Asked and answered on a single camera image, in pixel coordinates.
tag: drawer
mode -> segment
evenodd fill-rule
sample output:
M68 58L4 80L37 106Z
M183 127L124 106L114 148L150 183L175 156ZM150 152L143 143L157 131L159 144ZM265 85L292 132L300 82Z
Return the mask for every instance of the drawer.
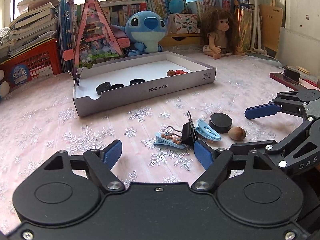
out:
M198 34L169 34L164 37L159 44L162 47L172 47L180 45L201 44L201 38Z

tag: red phone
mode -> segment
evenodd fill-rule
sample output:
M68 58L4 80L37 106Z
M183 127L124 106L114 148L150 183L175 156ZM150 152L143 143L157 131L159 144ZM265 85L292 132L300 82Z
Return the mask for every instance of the red phone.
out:
M281 73L270 73L270 78L274 79L275 81L278 81L281 84L284 84L286 87L293 89L293 91L307 89L298 82L284 76Z

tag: doll hair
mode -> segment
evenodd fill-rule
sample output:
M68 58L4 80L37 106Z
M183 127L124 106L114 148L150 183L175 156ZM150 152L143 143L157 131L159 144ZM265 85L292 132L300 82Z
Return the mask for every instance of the doll hair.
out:
M218 21L224 19L229 20L229 29L226 31L226 37L228 40L227 49L234 53L239 43L239 30L235 18L228 11L220 8L212 8L207 11L200 21L200 36L204 45L209 45L208 33L214 32Z

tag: red basket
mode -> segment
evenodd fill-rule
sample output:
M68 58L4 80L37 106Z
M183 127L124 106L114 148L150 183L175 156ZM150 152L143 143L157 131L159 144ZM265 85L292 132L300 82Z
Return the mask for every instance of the red basket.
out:
M0 64L10 87L61 71L59 41L51 39Z

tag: pink tablecloth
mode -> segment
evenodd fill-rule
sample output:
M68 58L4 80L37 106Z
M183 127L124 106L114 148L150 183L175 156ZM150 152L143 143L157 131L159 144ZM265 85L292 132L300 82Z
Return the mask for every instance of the pink tablecloth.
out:
M73 81L64 73L42 81L29 82L0 103L0 230L8 233L19 224L12 206L15 188L41 163L58 150L78 155L91 148L104 148L114 139L123 143L113 173L128 186L132 181L192 184L202 172L192 150L155 147L154 134L171 125L181 129L185 112L196 109L210 116L228 114L234 126L247 132L245 141L280 141L302 119L277 114L247 120L247 107L268 103L277 92L289 91L269 78L279 72L269 61L254 57L226 57L213 60L196 51L185 55L217 67L216 81L188 90L122 106L79 119L72 101ZM233 141L211 146L229 147Z

